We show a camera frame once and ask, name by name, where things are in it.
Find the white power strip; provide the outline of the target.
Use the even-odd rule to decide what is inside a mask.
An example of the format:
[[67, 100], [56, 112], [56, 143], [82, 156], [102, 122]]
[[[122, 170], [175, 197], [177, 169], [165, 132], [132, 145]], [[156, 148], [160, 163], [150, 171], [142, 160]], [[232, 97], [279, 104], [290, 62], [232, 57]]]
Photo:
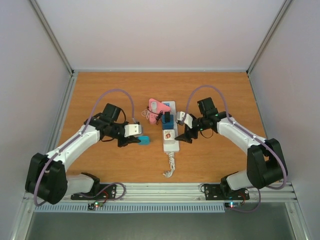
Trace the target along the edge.
[[176, 102], [175, 101], [162, 101], [166, 106], [170, 107], [170, 122], [163, 124], [162, 130], [163, 151], [165, 153], [177, 153], [180, 151], [180, 145], [175, 137], [178, 136], [178, 125], [176, 123]]

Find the teal cube plug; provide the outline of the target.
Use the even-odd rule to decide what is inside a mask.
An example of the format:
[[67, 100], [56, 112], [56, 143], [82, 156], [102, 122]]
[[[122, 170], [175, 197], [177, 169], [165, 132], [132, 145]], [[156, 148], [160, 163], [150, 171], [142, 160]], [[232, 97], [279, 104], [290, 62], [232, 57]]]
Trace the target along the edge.
[[138, 143], [139, 145], [147, 146], [150, 144], [150, 137], [149, 136], [142, 135], [142, 136], [139, 136], [138, 139], [139, 139], [139, 143]]

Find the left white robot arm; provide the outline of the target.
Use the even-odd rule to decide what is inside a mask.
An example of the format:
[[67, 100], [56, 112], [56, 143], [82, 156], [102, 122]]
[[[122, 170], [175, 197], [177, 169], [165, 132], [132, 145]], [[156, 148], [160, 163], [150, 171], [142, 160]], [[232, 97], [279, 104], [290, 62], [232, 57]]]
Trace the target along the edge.
[[60, 202], [64, 196], [80, 195], [96, 199], [102, 188], [100, 179], [90, 173], [67, 176], [68, 168], [87, 149], [105, 137], [117, 140], [119, 148], [140, 143], [138, 138], [143, 127], [138, 121], [118, 123], [123, 110], [108, 103], [103, 112], [87, 119], [81, 128], [66, 142], [46, 154], [36, 153], [30, 160], [25, 182], [25, 191], [52, 205]]

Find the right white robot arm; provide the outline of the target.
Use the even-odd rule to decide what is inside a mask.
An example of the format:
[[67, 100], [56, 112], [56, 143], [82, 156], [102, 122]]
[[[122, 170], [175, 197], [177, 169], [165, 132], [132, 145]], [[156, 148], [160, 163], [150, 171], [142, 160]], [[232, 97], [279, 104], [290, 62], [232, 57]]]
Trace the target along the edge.
[[288, 169], [278, 140], [255, 135], [226, 111], [219, 112], [210, 97], [199, 100], [197, 105], [201, 117], [183, 111], [176, 114], [175, 121], [184, 125], [184, 132], [175, 139], [191, 144], [199, 133], [211, 129], [229, 139], [246, 154], [245, 170], [221, 178], [218, 192], [223, 199], [231, 199], [239, 190], [262, 189], [287, 179]]

